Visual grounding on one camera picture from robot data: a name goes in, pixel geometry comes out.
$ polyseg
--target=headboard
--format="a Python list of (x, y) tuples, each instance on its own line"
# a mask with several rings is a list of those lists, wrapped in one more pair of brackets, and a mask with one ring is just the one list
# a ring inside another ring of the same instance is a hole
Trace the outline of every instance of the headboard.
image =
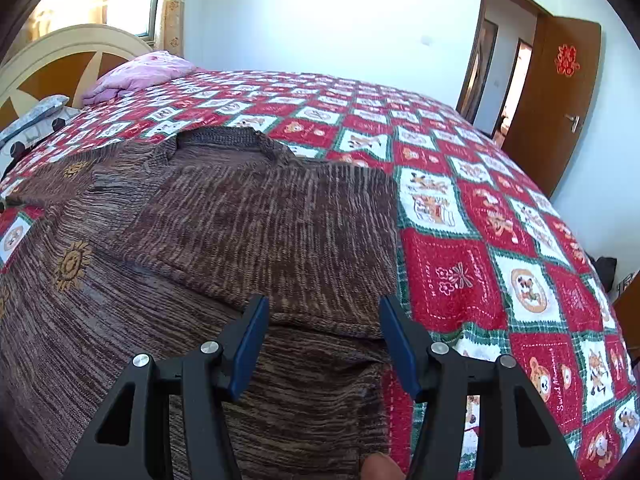
[(0, 69), (0, 131), (49, 95), (67, 95), (68, 106), (81, 108), (82, 94), (98, 78), (151, 50), (137, 36), (95, 23), (28, 44)]

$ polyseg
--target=pillow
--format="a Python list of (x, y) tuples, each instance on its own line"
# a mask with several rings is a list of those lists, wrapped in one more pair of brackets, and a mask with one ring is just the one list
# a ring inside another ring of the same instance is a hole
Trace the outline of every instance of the pillow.
[(36, 104), (31, 110), (25, 113), (22, 117), (16, 119), (13, 123), (9, 124), (2, 132), (0, 132), (0, 148), (2, 148), (6, 142), (13, 136), (19, 134), (25, 128), (34, 125), (35, 123), (43, 120), (46, 117), (52, 116), (69, 101), (66, 95), (50, 95), (45, 97), (38, 104)]
[(196, 66), (167, 51), (149, 52), (103, 75), (82, 95), (82, 104), (95, 105), (136, 90), (160, 85), (196, 71)]
[[(0, 176), (4, 177), (4, 174), (13, 166), (17, 160), (15, 160), (14, 155), (18, 155), (18, 160), (26, 155), (27, 152), (31, 150), (37, 143), (46, 137), (50, 136), (53, 133), (52, 123), (55, 119), (60, 118), (66, 121), (66, 124), (69, 124), (69, 121), (74, 118), (76, 115), (80, 113), (80, 110), (76, 108), (69, 108), (63, 106), (60, 110), (55, 112), (53, 115), (46, 117), (31, 126), (23, 129), (21, 132), (15, 134), (9, 141), (0, 149)], [(12, 153), (12, 147), (19, 146), (17, 144), (20, 142), (22, 144), (21, 149), (24, 150), (21, 153)]]

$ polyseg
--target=white wall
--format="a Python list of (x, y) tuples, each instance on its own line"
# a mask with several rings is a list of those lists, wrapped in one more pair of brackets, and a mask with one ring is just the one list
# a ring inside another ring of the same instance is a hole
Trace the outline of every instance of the white wall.
[[(606, 0), (535, 0), (602, 25), (590, 113), (553, 202), (583, 246), (640, 267), (640, 50)], [(333, 73), (455, 105), (480, 0), (186, 0), (185, 52), (212, 70)], [(421, 38), (427, 40), (424, 45)]]
[(489, 66), (484, 92), (480, 99), (474, 126), (493, 134), (495, 121), (502, 112), (502, 102), (507, 92), (511, 70), (520, 40), (533, 44), (536, 33), (536, 16), (511, 0), (485, 0), (484, 17), (498, 25), (494, 56)]

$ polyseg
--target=door frame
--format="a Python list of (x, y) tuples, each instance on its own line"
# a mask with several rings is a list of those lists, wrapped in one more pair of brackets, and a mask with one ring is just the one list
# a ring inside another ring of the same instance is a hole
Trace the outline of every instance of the door frame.
[[(514, 4), (522, 7), (523, 9), (529, 11), (531, 14), (535, 14), (537, 17), (542, 16), (551, 16), (552, 14), (546, 10), (544, 7), (540, 6), (533, 0), (511, 0)], [(466, 89), (469, 85), (469, 81), (471, 80), (471, 72), (474, 66), (474, 54), (476, 52), (476, 47), (478, 46), (478, 42), (480, 41), (480, 30), (482, 28), (482, 20), (484, 20), (484, 11), (486, 9), (486, 0), (480, 0), (480, 8), (478, 10), (478, 22), (476, 23), (476, 34), (474, 36), (474, 42), (471, 46), (471, 53), (469, 54), (469, 61), (466, 65), (466, 73), (464, 81), (462, 82), (462, 88), (460, 90), (460, 96), (458, 97), (458, 103), (456, 104), (456, 110), (458, 113), (462, 112), (462, 105), (465, 101), (465, 93)], [(533, 45), (531, 46), (531, 55), (533, 56), (534, 50), (536, 47), (536, 38), (533, 38)]]
[(495, 120), (494, 130), (491, 132), (491, 137), (493, 139), (495, 131), (498, 129), (498, 123), (500, 122), (500, 117), (502, 116), (502, 111), (504, 110), (504, 104), (507, 102), (507, 96), (509, 95), (509, 90), (511, 89), (511, 83), (513, 82), (513, 73), (516, 71), (516, 63), (518, 62), (518, 54), (520, 53), (520, 45), (527, 45), (531, 49), (531, 55), (533, 56), (533, 45), (530, 45), (522, 38), (518, 38), (518, 46), (516, 47), (516, 55), (513, 57), (513, 66), (511, 67), (511, 74), (509, 76), (509, 82), (507, 83), (507, 89), (504, 92), (504, 98), (502, 99), (502, 104), (500, 105), (500, 113)]

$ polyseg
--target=metal screw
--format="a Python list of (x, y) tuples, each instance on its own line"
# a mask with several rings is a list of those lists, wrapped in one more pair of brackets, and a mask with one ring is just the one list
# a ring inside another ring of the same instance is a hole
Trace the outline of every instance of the metal screw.
[(137, 366), (138, 368), (142, 368), (143, 366), (146, 366), (148, 362), (149, 362), (149, 356), (146, 354), (138, 354), (133, 358), (133, 365)]
[(200, 345), (200, 351), (203, 354), (214, 354), (220, 346), (215, 341), (205, 341)]
[(431, 351), (434, 354), (444, 355), (449, 351), (449, 346), (446, 343), (432, 343)]
[(509, 354), (504, 354), (500, 356), (500, 364), (505, 368), (513, 368), (516, 365), (516, 359)]

